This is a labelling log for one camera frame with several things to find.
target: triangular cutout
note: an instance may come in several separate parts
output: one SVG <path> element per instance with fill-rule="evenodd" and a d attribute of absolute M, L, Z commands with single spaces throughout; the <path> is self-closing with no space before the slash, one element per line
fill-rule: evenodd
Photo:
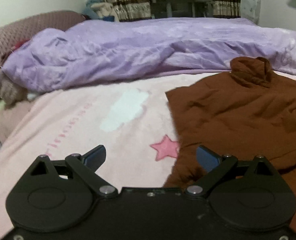
<path fill-rule="evenodd" d="M 264 162 L 258 162 L 258 165 L 255 169 L 255 173 L 258 175 L 266 175 L 266 176 L 273 175 Z"/>
<path fill-rule="evenodd" d="M 32 171 L 31 175 L 36 176 L 36 175 L 44 175 L 47 173 L 48 173 L 48 170 L 47 170 L 46 164 L 44 162 L 39 162 L 36 168 Z"/>

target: white patch on bed sheet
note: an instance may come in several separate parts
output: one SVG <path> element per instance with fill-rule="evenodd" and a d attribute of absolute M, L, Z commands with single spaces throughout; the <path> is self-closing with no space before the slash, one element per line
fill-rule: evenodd
<path fill-rule="evenodd" d="M 142 103 L 149 97 L 149 93 L 138 89 L 123 92 L 121 97 L 112 105 L 107 117 L 102 121 L 100 129 L 112 132 L 121 125 L 134 120 L 143 112 Z"/>

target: star applique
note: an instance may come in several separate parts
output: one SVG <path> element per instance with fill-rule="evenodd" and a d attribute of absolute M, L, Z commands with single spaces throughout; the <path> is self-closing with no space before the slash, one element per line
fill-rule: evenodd
<path fill-rule="evenodd" d="M 160 161 L 167 156 L 175 159 L 178 157 L 179 143 L 172 141 L 168 135 L 165 135 L 161 142 L 151 144 L 150 147 L 157 151 L 156 161 Z"/>

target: brown quilted headboard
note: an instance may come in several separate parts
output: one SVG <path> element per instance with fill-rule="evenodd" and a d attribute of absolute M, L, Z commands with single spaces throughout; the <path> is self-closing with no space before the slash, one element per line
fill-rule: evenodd
<path fill-rule="evenodd" d="M 56 11 L 31 16 L 1 27 L 0 63 L 2 55 L 4 55 L 17 42 L 30 39 L 39 31 L 46 28 L 56 28 L 65 31 L 84 20 L 85 19 L 81 14 L 73 11 Z M 13 89 L 20 90 L 20 87 L 14 85 Z"/>

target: wrinkled fabric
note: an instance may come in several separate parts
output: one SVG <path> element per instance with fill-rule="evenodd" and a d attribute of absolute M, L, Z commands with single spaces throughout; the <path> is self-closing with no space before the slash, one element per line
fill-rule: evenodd
<path fill-rule="evenodd" d="M 120 80 L 229 70 L 235 57 L 265 57 L 296 75 L 296 32 L 246 19 L 169 18 L 131 23 L 86 21 L 46 29 L 11 54 L 9 78 L 31 91 Z"/>
<path fill-rule="evenodd" d="M 274 73 L 264 58 L 239 57 L 231 73 L 166 93 L 179 138 L 178 159 L 165 187 L 187 188 L 205 171 L 204 145 L 239 160 L 265 156 L 296 195 L 296 81 Z M 291 224 L 296 231 L 296 214 Z"/>

